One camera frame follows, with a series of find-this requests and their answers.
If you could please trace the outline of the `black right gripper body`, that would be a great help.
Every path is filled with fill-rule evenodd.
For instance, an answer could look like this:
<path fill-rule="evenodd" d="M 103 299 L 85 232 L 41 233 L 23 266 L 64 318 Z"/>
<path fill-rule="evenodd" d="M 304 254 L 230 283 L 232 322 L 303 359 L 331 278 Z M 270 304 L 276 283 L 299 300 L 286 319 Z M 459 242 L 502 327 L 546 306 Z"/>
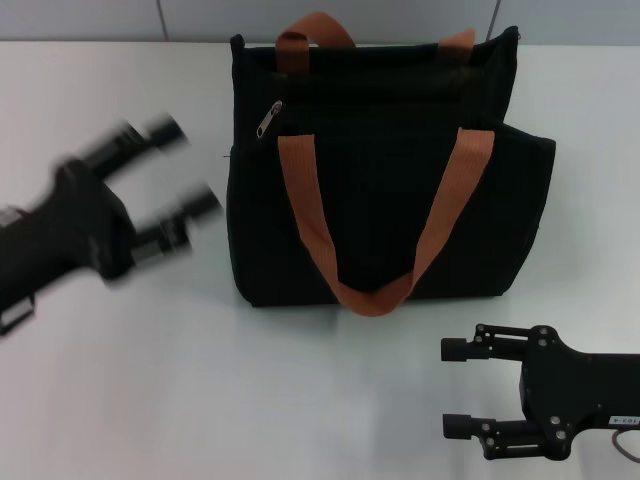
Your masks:
<path fill-rule="evenodd" d="M 523 413 L 542 432 L 542 455 L 566 459 L 572 442 L 591 430 L 639 428 L 639 356 L 585 353 L 550 326 L 529 331 L 522 360 Z"/>

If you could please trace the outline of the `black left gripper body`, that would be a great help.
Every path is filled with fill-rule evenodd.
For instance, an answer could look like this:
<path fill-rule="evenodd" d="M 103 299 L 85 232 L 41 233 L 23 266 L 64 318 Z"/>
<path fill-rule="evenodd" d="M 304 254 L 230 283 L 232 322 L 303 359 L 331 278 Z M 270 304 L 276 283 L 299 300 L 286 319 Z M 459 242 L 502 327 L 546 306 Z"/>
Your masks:
<path fill-rule="evenodd" d="M 136 229 L 105 184 L 116 166 L 70 160 L 54 173 L 42 202 L 1 228 L 1 334 L 8 335 L 35 309 L 40 290 L 79 269 L 104 281 L 134 266 Z"/>

